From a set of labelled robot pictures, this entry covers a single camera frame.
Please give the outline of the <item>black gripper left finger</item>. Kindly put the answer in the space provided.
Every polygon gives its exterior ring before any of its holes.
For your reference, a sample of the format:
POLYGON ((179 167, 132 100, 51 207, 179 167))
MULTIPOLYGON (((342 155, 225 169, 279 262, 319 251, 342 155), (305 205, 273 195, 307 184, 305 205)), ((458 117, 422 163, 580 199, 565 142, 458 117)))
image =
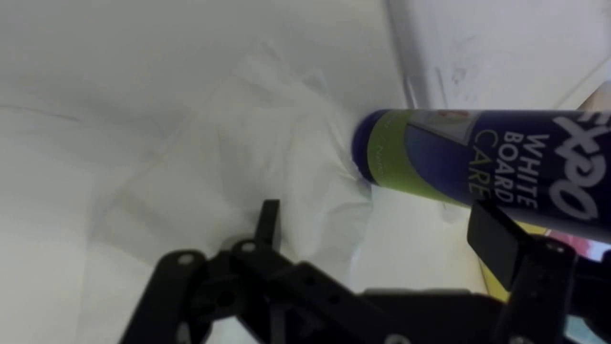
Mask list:
POLYGON ((267 199, 261 205, 254 239, 261 245, 271 247, 271 249, 279 249, 279 245, 280 245, 279 224, 280 224, 280 201, 267 199))

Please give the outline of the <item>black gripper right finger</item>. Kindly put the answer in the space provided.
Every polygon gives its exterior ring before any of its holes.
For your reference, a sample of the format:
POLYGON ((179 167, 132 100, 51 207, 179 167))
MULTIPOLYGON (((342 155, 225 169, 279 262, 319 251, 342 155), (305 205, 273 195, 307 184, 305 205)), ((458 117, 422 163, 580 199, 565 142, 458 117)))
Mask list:
POLYGON ((466 239, 483 266, 487 291, 500 301, 510 299, 527 258, 540 262, 574 258, 574 251, 565 243, 538 232, 525 232, 490 203, 471 207, 466 239))

